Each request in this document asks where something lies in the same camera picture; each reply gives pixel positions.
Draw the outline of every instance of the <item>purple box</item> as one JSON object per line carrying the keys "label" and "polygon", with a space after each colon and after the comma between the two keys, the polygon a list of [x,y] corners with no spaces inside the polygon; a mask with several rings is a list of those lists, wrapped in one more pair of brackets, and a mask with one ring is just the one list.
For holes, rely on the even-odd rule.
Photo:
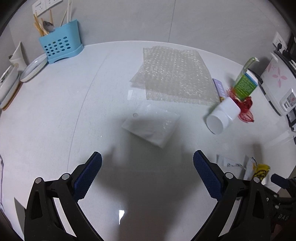
{"label": "purple box", "polygon": [[214,81],[214,84],[216,86],[220,101],[222,102],[227,97],[226,93],[225,93],[225,90],[223,88],[223,85],[222,85],[221,81],[219,81],[219,80],[213,79],[213,81]]}

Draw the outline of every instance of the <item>white wall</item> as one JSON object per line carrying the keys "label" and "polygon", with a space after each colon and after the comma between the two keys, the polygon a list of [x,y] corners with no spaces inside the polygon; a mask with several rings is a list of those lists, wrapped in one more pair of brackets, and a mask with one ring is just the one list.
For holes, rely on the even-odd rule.
{"label": "white wall", "polygon": [[[26,1],[3,35],[11,33],[15,46],[22,41],[29,61],[43,53]],[[67,0],[53,7],[59,25]],[[41,17],[49,20],[48,12]],[[207,50],[237,63],[249,57],[267,65],[275,32],[287,42],[290,30],[268,0],[73,0],[73,18],[79,21],[84,45],[119,40],[171,42]],[[0,45],[1,60],[8,51]]]}

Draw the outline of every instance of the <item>light blue utensil holder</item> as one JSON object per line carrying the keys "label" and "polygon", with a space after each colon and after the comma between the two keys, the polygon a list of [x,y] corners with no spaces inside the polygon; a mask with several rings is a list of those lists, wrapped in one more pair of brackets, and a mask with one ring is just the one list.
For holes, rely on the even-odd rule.
{"label": "light blue utensil holder", "polygon": [[83,50],[77,19],[57,27],[52,33],[39,38],[48,62],[53,64],[63,58],[71,58]]}

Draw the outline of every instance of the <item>white cup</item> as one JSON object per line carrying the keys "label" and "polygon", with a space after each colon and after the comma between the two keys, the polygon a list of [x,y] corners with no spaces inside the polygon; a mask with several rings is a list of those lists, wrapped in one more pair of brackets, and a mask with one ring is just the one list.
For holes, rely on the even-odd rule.
{"label": "white cup", "polygon": [[207,117],[207,127],[214,134],[220,134],[240,114],[240,111],[237,104],[230,97],[227,97]]}

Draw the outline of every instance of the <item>white table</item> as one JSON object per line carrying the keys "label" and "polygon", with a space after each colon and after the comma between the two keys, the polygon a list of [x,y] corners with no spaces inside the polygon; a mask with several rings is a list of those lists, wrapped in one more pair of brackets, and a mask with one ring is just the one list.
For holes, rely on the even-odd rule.
{"label": "white table", "polygon": [[[270,165],[271,174],[289,176],[296,164],[294,141],[285,117],[259,88],[252,93],[255,122],[236,119],[221,135],[204,123],[208,106],[162,101],[151,102],[181,116],[163,150],[122,129],[127,116],[147,101],[141,93],[128,98],[129,81],[143,62],[143,47],[156,45],[193,49],[142,41],[86,46],[25,83],[2,112],[3,205],[21,237],[13,198],[26,207],[36,177],[58,179],[94,151],[102,154],[103,165],[79,205],[105,240],[191,240],[216,204],[192,163],[198,149],[212,162],[217,154],[241,163],[253,156]],[[242,66],[198,51],[212,78],[230,86]]]}

